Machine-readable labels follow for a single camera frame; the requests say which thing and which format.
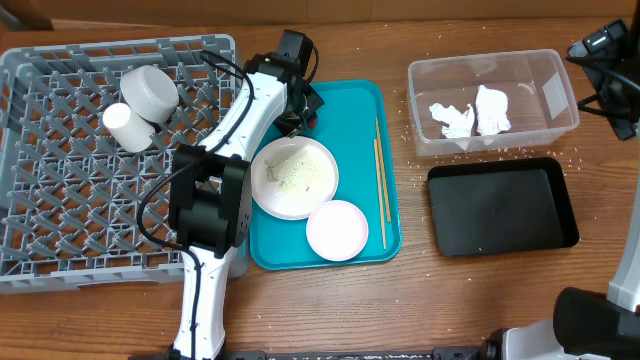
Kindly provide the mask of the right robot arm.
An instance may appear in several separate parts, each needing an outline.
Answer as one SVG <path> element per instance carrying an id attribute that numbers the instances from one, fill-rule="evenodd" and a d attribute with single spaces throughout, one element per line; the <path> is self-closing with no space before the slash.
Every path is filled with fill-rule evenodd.
<path id="1" fill-rule="evenodd" d="M 566 60 L 583 68 L 594 94 L 577 102 L 604 117 L 620 140 L 639 137 L 639 11 L 574 43 Z M 471 356 L 484 360 L 639 357 L 639 199 L 634 199 L 621 261 L 605 294 L 567 287 L 553 315 L 498 329 Z"/>

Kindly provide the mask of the small white plate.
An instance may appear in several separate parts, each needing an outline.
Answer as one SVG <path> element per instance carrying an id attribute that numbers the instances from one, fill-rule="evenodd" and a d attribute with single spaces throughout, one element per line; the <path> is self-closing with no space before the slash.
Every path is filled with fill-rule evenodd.
<path id="1" fill-rule="evenodd" d="M 364 213 L 343 200 L 318 207 L 308 218 L 306 238 L 321 258 L 342 262 L 356 257 L 365 247 L 369 226 Z"/>

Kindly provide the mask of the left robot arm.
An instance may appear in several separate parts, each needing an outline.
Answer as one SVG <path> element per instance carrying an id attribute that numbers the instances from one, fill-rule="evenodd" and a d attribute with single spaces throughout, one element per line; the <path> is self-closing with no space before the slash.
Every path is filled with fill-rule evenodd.
<path id="1" fill-rule="evenodd" d="M 240 93 L 216 129 L 174 152 L 169 225 L 184 261 L 181 323 L 172 359 L 217 359 L 224 352 L 225 293 L 251 220 L 250 161 L 272 124 L 287 136 L 312 127 L 322 98 L 311 87 L 315 49 L 256 55 L 233 72 Z"/>

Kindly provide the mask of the white paper napkin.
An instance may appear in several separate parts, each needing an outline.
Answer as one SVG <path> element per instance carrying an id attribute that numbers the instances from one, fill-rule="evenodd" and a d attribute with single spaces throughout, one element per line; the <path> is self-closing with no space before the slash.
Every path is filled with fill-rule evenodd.
<path id="1" fill-rule="evenodd" d="M 477 131 L 481 136 L 497 135 L 511 129 L 507 117 L 508 96 L 497 89 L 478 86 L 476 96 Z"/>

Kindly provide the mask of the white paper cup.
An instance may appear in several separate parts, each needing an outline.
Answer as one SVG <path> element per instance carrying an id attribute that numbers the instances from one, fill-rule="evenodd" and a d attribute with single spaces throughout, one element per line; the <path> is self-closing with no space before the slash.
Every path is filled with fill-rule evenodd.
<path id="1" fill-rule="evenodd" d="M 102 115 L 102 123 L 127 152 L 138 153 L 152 144 L 154 128 L 126 103 L 109 105 Z"/>

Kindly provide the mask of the wooden chopstick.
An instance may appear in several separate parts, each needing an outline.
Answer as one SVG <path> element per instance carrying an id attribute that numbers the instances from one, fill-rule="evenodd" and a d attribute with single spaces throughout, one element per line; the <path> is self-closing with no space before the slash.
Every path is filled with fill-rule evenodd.
<path id="1" fill-rule="evenodd" d="M 385 163 L 384 163 L 384 154 L 383 154 L 383 150 L 382 150 L 382 142 L 381 142 L 381 131 L 380 131 L 380 125 L 379 125 L 379 120 L 376 117 L 376 143 L 377 143 L 377 152 L 378 152 L 378 158 L 379 158 L 379 165 L 380 165 L 380 174 L 381 174 L 381 179 L 382 179 L 382 191 L 383 191 L 383 198 L 384 198 L 384 204 L 385 204 L 385 215 L 386 215 L 386 221 L 387 222 L 391 222 L 391 211 L 390 211 L 390 202 L 389 202 L 389 195 L 388 195 L 388 186 L 387 186 L 387 177 L 386 177 L 386 169 L 385 169 Z"/>
<path id="2" fill-rule="evenodd" d="M 378 201 L 379 201 L 379 214 L 380 214 L 380 227 L 381 227 L 382 246 L 383 246 L 383 249 L 386 250 L 386 248 L 387 248 L 387 242 L 386 242 L 386 218 L 385 218 L 385 205 L 384 205 L 384 199 L 383 199 L 382 176 L 381 176 L 381 165 L 380 165 L 378 139 L 374 139 L 373 140 L 373 147 L 374 147 L 374 156 L 375 156 L 376 180 L 377 180 L 377 192 L 378 192 Z"/>

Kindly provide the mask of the large white plate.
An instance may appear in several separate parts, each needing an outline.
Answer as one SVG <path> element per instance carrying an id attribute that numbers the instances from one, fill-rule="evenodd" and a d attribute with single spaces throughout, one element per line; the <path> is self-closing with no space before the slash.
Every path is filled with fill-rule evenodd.
<path id="1" fill-rule="evenodd" d="M 308 137 L 274 140 L 251 164 L 253 200 L 267 214 L 282 220 L 309 217 L 334 198 L 338 184 L 333 155 Z"/>

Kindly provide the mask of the grey bowl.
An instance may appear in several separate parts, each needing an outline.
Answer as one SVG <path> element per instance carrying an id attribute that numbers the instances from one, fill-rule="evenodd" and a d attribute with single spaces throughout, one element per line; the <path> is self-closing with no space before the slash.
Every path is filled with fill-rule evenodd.
<path id="1" fill-rule="evenodd" d="M 177 87 L 161 69 L 140 66 L 120 79 L 125 102 L 143 119 L 152 123 L 166 122 L 179 103 Z"/>

